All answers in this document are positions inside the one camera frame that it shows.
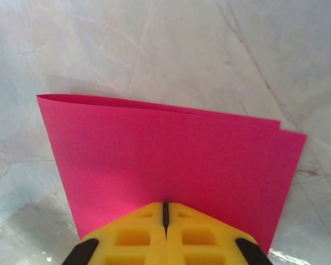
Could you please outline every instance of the pink cardstock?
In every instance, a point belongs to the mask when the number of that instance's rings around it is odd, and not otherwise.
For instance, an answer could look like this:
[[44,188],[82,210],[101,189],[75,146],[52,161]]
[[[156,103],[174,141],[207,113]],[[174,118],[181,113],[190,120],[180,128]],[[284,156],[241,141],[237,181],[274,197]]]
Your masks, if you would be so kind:
[[49,94],[38,104],[80,237],[167,201],[268,252],[306,135],[274,120],[124,99]]

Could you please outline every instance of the yellow plastic object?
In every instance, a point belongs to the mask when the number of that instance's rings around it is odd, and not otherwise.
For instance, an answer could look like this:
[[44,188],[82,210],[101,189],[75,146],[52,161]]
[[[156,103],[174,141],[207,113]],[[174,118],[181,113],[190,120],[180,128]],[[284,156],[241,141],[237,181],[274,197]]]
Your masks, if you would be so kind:
[[167,236],[163,204],[149,204],[95,230],[89,265],[247,265],[235,239],[248,234],[178,203],[169,205]]

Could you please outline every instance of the marble surface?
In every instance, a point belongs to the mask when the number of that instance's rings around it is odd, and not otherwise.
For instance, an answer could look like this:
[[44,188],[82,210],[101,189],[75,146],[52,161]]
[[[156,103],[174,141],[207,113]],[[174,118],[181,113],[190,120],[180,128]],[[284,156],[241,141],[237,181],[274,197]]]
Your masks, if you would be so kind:
[[269,257],[331,264],[331,1],[0,0],[0,264],[60,264],[78,242],[39,93],[260,116],[307,133]]

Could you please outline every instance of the black plastic part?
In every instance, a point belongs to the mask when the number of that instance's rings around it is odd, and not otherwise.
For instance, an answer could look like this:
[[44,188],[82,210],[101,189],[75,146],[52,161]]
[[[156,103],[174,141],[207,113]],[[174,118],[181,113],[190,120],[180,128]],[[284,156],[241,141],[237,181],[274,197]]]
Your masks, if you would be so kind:
[[244,238],[237,238],[236,244],[248,262],[248,265],[273,265],[259,245]]
[[62,265],[88,265],[98,244],[98,239],[92,238],[76,245]]
[[165,230],[165,237],[167,238],[167,231],[169,226],[169,203],[163,203],[163,226]]

